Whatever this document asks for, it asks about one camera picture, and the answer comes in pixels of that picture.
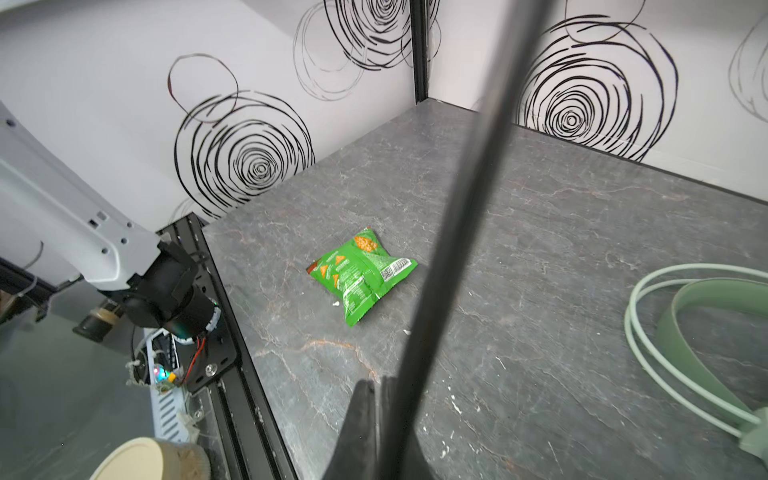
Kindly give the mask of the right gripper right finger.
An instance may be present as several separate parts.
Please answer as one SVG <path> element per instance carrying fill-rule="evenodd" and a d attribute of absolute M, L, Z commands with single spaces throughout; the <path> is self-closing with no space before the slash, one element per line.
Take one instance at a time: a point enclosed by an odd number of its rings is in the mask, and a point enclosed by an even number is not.
<path fill-rule="evenodd" d="M 413 431 L 409 431 L 399 444 L 397 473 L 397 478 L 400 480 L 432 480 L 435 478 Z"/>

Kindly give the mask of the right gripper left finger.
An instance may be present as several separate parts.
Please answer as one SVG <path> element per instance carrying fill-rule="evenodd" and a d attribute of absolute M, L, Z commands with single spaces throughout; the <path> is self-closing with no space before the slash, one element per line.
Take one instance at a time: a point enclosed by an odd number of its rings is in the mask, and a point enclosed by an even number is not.
<path fill-rule="evenodd" d="M 373 380 L 355 384 L 323 479 L 377 479 L 377 402 Z"/>

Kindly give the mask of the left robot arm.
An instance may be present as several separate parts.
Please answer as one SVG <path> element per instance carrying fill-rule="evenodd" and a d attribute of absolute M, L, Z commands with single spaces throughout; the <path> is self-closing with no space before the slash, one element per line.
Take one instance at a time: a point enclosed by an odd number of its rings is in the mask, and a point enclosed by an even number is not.
<path fill-rule="evenodd" d="M 181 245 L 130 220 L 1 109 L 1 210 L 130 320 L 188 340 L 219 322 L 218 303 L 196 285 L 196 259 Z"/>

